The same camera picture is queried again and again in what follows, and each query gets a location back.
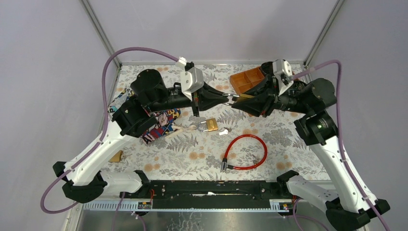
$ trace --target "gray wall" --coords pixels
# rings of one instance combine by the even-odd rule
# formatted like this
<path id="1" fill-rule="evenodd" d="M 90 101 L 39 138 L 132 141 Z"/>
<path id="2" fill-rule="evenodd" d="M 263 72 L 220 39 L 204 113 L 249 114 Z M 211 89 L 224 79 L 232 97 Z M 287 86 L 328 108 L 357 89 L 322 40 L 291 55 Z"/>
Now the gray wall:
<path id="1" fill-rule="evenodd" d="M 43 213 L 40 197 L 52 165 L 96 137 L 108 54 L 77 0 L 1 1 L 0 22 L 0 229 L 60 230 L 66 214 Z M 61 185 L 49 209 L 70 204 Z"/>
<path id="2" fill-rule="evenodd" d="M 344 144 L 364 181 L 391 210 L 392 230 L 406 230 L 408 194 L 408 1 L 349 0 L 313 61 L 343 65 Z M 313 74 L 336 83 L 336 67 Z M 378 219 L 372 230 L 382 230 Z"/>
<path id="3" fill-rule="evenodd" d="M 336 0 L 90 0 L 113 47 L 193 61 L 303 60 Z M 123 62 L 169 61 L 149 53 Z"/>

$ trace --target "key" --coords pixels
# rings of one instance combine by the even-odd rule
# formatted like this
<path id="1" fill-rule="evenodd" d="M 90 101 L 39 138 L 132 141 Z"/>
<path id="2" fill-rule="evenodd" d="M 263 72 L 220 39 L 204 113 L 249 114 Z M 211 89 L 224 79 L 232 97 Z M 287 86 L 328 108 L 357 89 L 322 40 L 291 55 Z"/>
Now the key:
<path id="1" fill-rule="evenodd" d="M 220 136 L 221 136 L 221 135 L 227 135 L 227 134 L 228 134 L 228 130 L 227 130 L 227 129 L 225 129 L 225 130 L 223 130 L 222 132 L 219 133 Z"/>

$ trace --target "patterned table surface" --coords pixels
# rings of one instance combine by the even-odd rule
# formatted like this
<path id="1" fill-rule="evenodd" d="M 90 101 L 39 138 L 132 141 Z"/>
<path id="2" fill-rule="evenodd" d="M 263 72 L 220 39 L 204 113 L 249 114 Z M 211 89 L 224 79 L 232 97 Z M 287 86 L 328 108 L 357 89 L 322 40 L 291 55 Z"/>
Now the patterned table surface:
<path id="1" fill-rule="evenodd" d="M 259 65 L 196 65 L 204 73 L 210 86 L 223 92 L 233 93 L 230 75 L 255 68 Z M 174 65 L 125 65 L 122 67 L 115 97 L 130 88 L 131 82 L 144 69 L 158 70 L 165 84 L 179 82 L 181 69 Z M 292 69 L 299 73 L 299 64 Z M 219 128 L 231 132 L 220 136 L 218 132 L 182 132 L 165 139 L 161 137 L 145 144 L 141 139 L 126 146 L 119 163 L 108 163 L 103 169 L 114 172 L 143 170 L 150 180 L 275 180 L 280 174 L 293 169 L 308 180 L 329 180 L 329 176 L 316 155 L 299 138 L 293 121 L 298 113 L 274 111 L 267 118 L 250 117 L 247 113 L 218 105 L 200 112 L 194 117 L 190 108 L 181 110 L 175 120 L 180 127 L 215 117 Z M 228 144 L 242 134 L 254 134 L 263 139 L 268 147 L 266 161 L 253 170 L 227 170 L 220 172 L 221 159 Z M 243 138 L 229 152 L 229 164 L 249 166 L 263 156 L 263 147 L 256 139 Z"/>

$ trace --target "patterned bag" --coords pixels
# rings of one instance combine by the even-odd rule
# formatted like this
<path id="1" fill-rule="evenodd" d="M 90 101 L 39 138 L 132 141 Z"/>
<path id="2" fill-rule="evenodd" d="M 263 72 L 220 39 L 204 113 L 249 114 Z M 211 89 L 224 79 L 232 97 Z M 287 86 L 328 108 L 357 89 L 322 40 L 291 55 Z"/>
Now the patterned bag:
<path id="1" fill-rule="evenodd" d="M 112 117 L 113 113 L 133 95 L 134 92 L 131 89 L 125 88 L 109 105 L 109 115 Z M 153 115 L 156 116 L 157 123 L 154 127 L 143 133 L 141 137 L 143 141 L 148 144 L 166 135 L 168 132 L 173 131 L 173 122 L 180 116 L 180 113 L 181 110 L 179 108 L 153 113 Z"/>

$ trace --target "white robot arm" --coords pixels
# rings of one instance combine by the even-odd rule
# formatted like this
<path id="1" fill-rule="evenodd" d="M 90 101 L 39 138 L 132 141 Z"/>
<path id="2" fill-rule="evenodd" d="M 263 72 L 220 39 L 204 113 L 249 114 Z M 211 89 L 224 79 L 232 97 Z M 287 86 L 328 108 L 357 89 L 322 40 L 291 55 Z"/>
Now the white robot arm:
<path id="1" fill-rule="evenodd" d="M 175 84 L 168 89 L 157 71 L 141 72 L 131 84 L 136 96 L 131 97 L 115 112 L 103 141 L 96 138 L 73 160 L 54 165 L 57 176 L 71 170 L 66 175 L 64 180 L 67 183 L 63 186 L 68 198 L 86 203 L 100 195 L 140 193 L 148 182 L 143 172 L 110 173 L 100 169 L 122 147 L 156 124 L 157 121 L 149 112 L 191 106 L 194 114 L 198 115 L 198 111 L 228 102 L 224 93 L 204 83 L 202 72 L 193 63 L 187 66 L 186 72 L 181 73 L 183 84 Z M 302 119 L 295 121 L 296 130 L 320 159 L 336 188 L 336 192 L 327 191 L 298 173 L 289 171 L 277 178 L 283 194 L 286 191 L 318 207 L 338 230 L 357 229 L 375 217 L 366 200 L 370 200 L 380 214 L 388 211 L 387 201 L 378 199 L 368 189 L 348 154 L 345 152 L 345 159 L 340 155 L 337 127 L 325 111 L 336 103 L 332 83 L 325 79 L 316 79 L 307 85 L 301 81 L 292 81 L 291 66 L 285 60 L 266 63 L 263 68 L 265 79 L 245 93 L 253 98 L 236 101 L 232 108 L 263 117 L 270 115 L 275 109 L 305 114 Z M 72 171 L 72 165 L 97 142 L 101 142 L 101 145 Z M 349 164 L 367 197 L 358 190 L 345 169 L 344 161 Z"/>

